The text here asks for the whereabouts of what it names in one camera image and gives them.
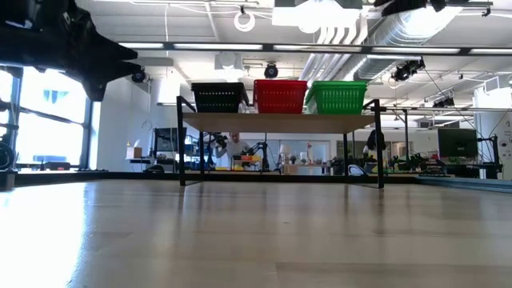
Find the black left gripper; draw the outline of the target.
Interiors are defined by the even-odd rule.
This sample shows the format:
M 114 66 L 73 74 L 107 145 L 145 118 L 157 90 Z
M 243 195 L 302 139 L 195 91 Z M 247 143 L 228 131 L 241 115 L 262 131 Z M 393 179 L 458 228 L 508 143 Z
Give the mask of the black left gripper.
M 96 31 L 90 12 L 75 0 L 0 0 L 0 65 L 58 68 L 82 79 L 92 102 L 113 80 L 138 72 L 131 62 L 94 66 L 93 56 L 133 60 L 138 53 Z

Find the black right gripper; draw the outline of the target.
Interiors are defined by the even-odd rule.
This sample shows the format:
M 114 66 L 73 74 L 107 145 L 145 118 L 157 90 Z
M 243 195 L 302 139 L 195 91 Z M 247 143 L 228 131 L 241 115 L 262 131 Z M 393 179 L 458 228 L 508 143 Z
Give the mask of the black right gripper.
M 427 0 L 375 0 L 375 6 L 383 6 L 381 16 L 387 17 L 401 12 L 425 8 Z M 446 0 L 429 0 L 432 8 L 439 12 L 446 7 Z

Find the wooden shelf with black legs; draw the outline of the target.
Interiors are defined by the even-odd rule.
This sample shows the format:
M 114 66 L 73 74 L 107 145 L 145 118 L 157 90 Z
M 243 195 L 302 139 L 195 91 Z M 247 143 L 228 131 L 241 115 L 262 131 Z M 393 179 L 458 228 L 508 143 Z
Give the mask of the wooden shelf with black legs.
M 354 132 L 371 123 L 375 124 L 377 148 L 381 149 L 381 112 L 377 99 L 369 101 L 363 108 L 371 110 L 369 115 L 331 115 L 331 114 L 224 114 L 199 113 L 182 96 L 176 97 L 178 121 L 178 154 L 180 163 L 178 179 L 181 186 L 188 180 L 197 182 L 300 182 L 297 176 L 278 176 L 276 174 L 213 173 L 204 170 L 204 148 L 200 148 L 200 170 L 198 174 L 187 174 L 184 164 L 185 133 L 187 124 L 199 132 L 199 142 L 203 143 L 205 132 L 244 132 L 272 134 L 342 134 Z

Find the black ceiling device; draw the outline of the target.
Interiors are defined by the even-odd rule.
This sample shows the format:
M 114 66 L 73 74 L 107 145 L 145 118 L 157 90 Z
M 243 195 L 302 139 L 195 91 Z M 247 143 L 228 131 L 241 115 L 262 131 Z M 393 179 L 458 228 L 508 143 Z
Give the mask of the black ceiling device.
M 409 60 L 397 66 L 395 72 L 391 74 L 391 78 L 396 82 L 404 82 L 425 68 L 426 65 L 423 58 L 419 60 Z

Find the white ceiling pipes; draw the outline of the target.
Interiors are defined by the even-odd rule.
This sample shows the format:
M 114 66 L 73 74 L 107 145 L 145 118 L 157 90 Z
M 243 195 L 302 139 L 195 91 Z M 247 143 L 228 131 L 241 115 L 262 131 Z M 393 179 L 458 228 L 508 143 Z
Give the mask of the white ceiling pipes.
M 359 45 L 368 35 L 368 21 L 361 16 L 353 25 L 346 27 L 322 27 L 317 44 Z M 311 54 L 299 76 L 311 86 L 314 81 L 329 81 L 344 63 L 344 54 Z

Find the small black monitor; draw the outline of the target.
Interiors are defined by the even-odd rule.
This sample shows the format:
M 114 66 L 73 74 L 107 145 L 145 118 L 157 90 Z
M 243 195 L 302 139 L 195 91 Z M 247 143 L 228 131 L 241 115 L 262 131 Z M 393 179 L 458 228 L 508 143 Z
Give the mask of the small black monitor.
M 178 152 L 178 129 L 156 128 L 154 130 L 157 152 Z

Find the long ceiling light bar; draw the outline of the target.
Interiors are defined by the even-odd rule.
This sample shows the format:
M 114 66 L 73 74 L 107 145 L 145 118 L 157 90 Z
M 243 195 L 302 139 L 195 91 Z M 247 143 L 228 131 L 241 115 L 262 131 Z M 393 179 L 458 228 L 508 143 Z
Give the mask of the long ceiling light bar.
M 419 55 L 460 57 L 512 57 L 512 47 L 496 46 L 376 46 L 352 44 L 236 43 L 236 42 L 123 42 L 133 50 L 247 51 L 263 53 L 320 53 L 364 55 Z

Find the person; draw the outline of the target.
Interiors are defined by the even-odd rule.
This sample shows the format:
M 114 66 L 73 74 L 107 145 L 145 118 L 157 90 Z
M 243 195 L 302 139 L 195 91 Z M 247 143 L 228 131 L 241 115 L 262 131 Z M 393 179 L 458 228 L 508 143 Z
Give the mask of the person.
M 239 132 L 230 132 L 230 138 L 225 146 L 216 146 L 214 149 L 216 166 L 231 168 L 233 156 L 240 156 L 249 148 L 250 146 L 241 140 Z
M 378 156 L 378 148 L 377 145 L 381 146 L 382 157 L 386 160 L 386 144 L 384 142 L 384 135 L 380 133 L 381 138 L 378 139 L 377 131 L 372 130 L 370 132 L 369 137 L 366 140 L 366 143 L 363 148 L 363 157 L 364 159 L 371 160 L 376 162 Z

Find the large black monitor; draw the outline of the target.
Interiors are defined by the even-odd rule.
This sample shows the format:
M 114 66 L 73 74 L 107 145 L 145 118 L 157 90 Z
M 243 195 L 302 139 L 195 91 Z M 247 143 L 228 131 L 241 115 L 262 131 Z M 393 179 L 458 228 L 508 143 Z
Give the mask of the large black monitor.
M 438 154 L 441 158 L 478 156 L 477 133 L 471 129 L 438 129 Z

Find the silver ventilation duct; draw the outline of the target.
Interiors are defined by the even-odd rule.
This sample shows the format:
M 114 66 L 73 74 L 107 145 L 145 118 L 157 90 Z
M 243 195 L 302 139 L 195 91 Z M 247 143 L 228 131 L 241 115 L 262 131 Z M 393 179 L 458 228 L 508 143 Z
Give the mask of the silver ventilation duct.
M 432 7 L 402 12 L 387 17 L 366 40 L 376 46 L 421 46 L 442 31 L 460 12 L 461 7 L 448 6 L 436 12 Z M 373 80 L 395 64 L 395 60 L 354 55 L 344 65 L 343 80 Z

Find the black window frame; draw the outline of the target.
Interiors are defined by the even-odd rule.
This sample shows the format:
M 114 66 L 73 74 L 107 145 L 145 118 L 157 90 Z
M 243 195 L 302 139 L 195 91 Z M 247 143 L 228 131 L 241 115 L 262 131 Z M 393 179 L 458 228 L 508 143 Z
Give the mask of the black window frame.
M 56 70 L 0 66 L 0 140 L 14 151 L 15 170 L 62 162 L 87 165 L 92 103 L 82 84 Z

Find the black aluminium table frame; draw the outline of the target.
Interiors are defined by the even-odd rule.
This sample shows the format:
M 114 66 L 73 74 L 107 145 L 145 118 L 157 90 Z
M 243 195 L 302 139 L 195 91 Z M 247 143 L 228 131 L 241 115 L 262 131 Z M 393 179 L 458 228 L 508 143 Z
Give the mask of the black aluminium table frame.
M 105 171 L 43 171 L 31 173 L 0 172 L 0 191 L 10 190 L 16 186 L 37 186 L 69 182 L 86 182 L 98 180 L 165 180 L 177 181 L 179 174 L 105 172 Z M 279 182 L 279 183 L 329 183 L 354 184 L 375 187 L 376 176 L 316 176 L 316 175 L 280 175 L 258 173 L 204 173 L 192 172 L 184 176 L 185 183 L 196 182 Z M 493 180 L 476 178 L 441 178 L 431 176 L 392 175 L 384 177 L 385 184 L 418 184 L 428 186 L 445 186 L 451 188 L 483 190 L 512 194 L 512 180 Z

